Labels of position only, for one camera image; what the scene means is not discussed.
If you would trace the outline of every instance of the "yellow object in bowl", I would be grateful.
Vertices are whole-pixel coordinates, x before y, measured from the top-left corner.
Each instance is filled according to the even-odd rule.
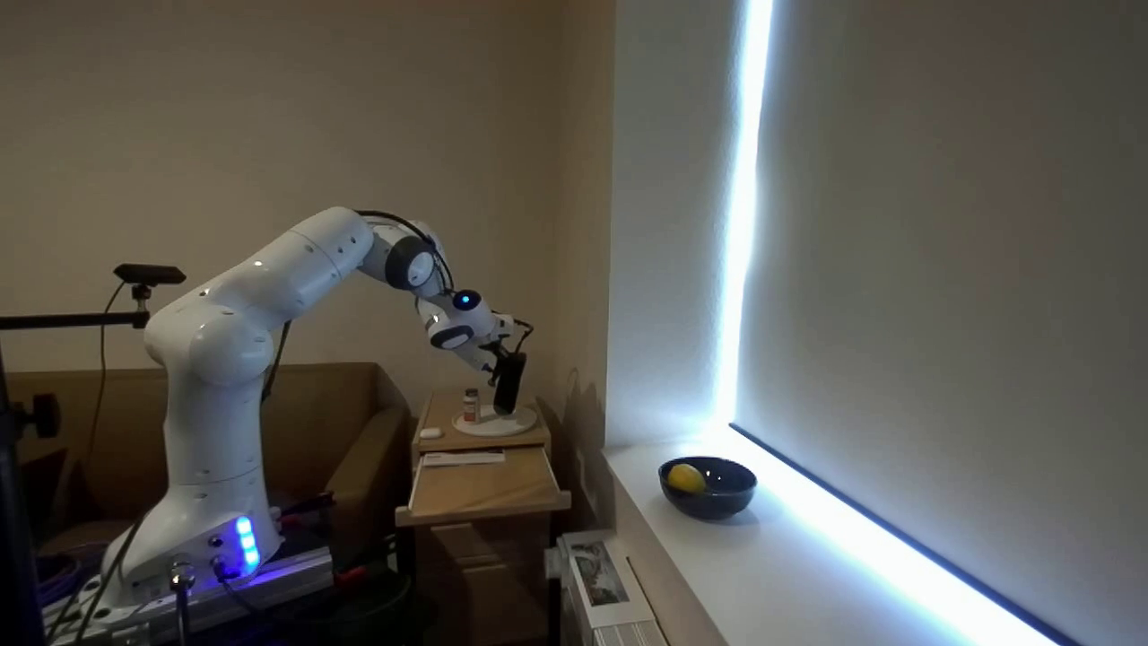
[[[678,490],[702,490],[706,476],[692,463],[674,463],[670,474],[666,474],[666,484],[678,489]]]

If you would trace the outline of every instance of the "black stand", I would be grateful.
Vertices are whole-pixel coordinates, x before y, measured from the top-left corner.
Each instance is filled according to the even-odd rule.
[[[45,325],[146,325],[146,313],[67,313],[67,314],[0,314],[0,329],[45,329]]]
[[[524,350],[507,350],[500,356],[500,372],[497,372],[497,409],[510,417],[517,409],[517,389],[524,379],[528,356]]]
[[[45,643],[45,618],[37,599],[37,560],[24,530],[22,468],[15,456],[18,417],[0,402],[0,625],[15,643]]]
[[[146,313],[81,313],[81,314],[0,314],[0,329],[45,329],[45,325],[145,325]],[[28,537],[28,512],[22,490],[22,463],[15,442],[31,417],[6,402],[4,360],[0,360],[0,631],[18,646],[45,643],[45,615],[37,594],[37,552]]]

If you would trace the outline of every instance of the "window sill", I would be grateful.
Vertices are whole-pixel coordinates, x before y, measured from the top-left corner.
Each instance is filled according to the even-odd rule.
[[[692,452],[732,456],[759,474],[773,470],[767,456],[732,429],[706,442],[616,450],[608,452],[608,463],[616,495],[678,569],[674,580],[684,580],[696,608],[715,621],[721,643],[959,643],[872,569],[810,536],[766,484],[749,509],[726,524],[678,512],[657,484],[657,468]]]

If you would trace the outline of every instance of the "small black object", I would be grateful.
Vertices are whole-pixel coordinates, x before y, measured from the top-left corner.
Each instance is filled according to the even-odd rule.
[[[61,402],[53,396],[31,396],[31,409],[24,409],[22,402],[11,402],[6,417],[15,435],[31,426],[40,438],[58,438],[61,429]]]
[[[524,350],[507,350],[500,356],[497,371],[497,411],[510,417],[517,409],[517,389],[524,379],[528,356]]]
[[[145,263],[122,263],[122,264],[116,264],[116,276],[134,288],[136,302],[146,302],[150,288],[157,288],[157,282],[183,282],[187,280],[180,271],[180,264],[145,264]]]
[[[18,418],[11,417],[0,356],[0,625],[4,640],[45,643],[40,580],[15,438]]]
[[[674,489],[666,476],[670,476],[670,470],[678,463],[696,468],[702,474],[706,489],[699,489],[699,490]],[[696,519],[726,519],[726,517],[744,512],[749,505],[749,499],[754,499],[754,489],[759,489],[759,474],[754,470],[745,470],[736,459],[721,459],[721,456],[678,456],[678,459],[666,459],[657,470],[657,481],[660,481],[664,495],[684,517],[696,517]]]
[[[140,264],[140,263],[122,263],[116,264],[116,276],[127,282],[183,282],[187,276],[180,271],[180,264]]]
[[[431,332],[431,344],[434,349],[457,349],[457,342],[469,342],[474,332],[469,332],[469,325],[464,329],[464,325],[450,325],[450,329],[437,329],[437,332]]]

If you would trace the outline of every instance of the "cable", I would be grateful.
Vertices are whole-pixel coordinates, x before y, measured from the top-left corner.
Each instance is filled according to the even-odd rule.
[[[52,568],[52,564],[61,564],[61,569],[40,578],[40,585],[37,585],[40,608],[52,608],[52,604],[72,594],[72,590],[81,590],[75,580],[86,573],[86,560],[75,552],[58,555],[58,560],[37,560],[37,568]]]
[[[280,344],[275,344],[275,360],[273,360],[273,367],[267,371],[261,396],[260,396],[261,402],[273,396],[273,385],[275,385],[275,378],[280,378],[289,332],[291,332],[291,319],[283,322]]]
[[[128,546],[136,542],[140,524],[145,524],[145,517],[140,517],[140,519],[128,526],[128,536],[118,542],[116,560],[110,560],[110,568],[104,569],[98,594],[94,594],[94,599],[86,604],[86,610],[84,610],[84,621],[81,621],[81,628],[75,628],[75,643],[72,643],[72,646],[84,643],[84,631],[86,631],[86,625],[94,621],[107,580],[110,580],[116,573],[122,573],[122,560],[127,560]]]
[[[110,313],[110,304],[116,304],[116,296],[118,296],[122,288],[127,288],[127,282],[118,282],[118,288],[110,290],[110,296],[104,302],[104,314]],[[86,446],[84,446],[84,456],[81,456],[84,468],[94,459],[94,446],[98,446],[98,429],[100,429],[100,411],[104,411],[104,389],[107,389],[107,325],[100,322],[100,378],[98,378],[94,418],[91,418]]]
[[[193,585],[193,578],[187,569],[171,569],[170,590],[177,594],[177,634],[180,646],[189,643],[189,610],[187,610],[187,590]]]
[[[528,319],[512,319],[517,325],[524,325],[524,336],[517,336],[512,350],[524,350],[524,342],[534,332],[534,322]]]
[[[110,304],[118,302],[122,288],[128,282],[116,282],[110,296],[104,302],[100,314],[110,313]],[[91,426],[86,426],[86,446],[84,446],[84,456],[81,463],[86,468],[91,456],[94,456],[94,446],[98,446],[98,429],[100,429],[100,411],[104,411],[104,389],[107,389],[107,325],[100,322],[100,372],[98,372],[98,402],[94,402],[94,417],[91,417]],[[58,634],[61,621],[67,618],[67,610],[75,608],[84,585],[75,585],[75,592],[67,594],[67,604],[58,610],[58,618],[52,621],[52,631],[47,631],[47,643]]]

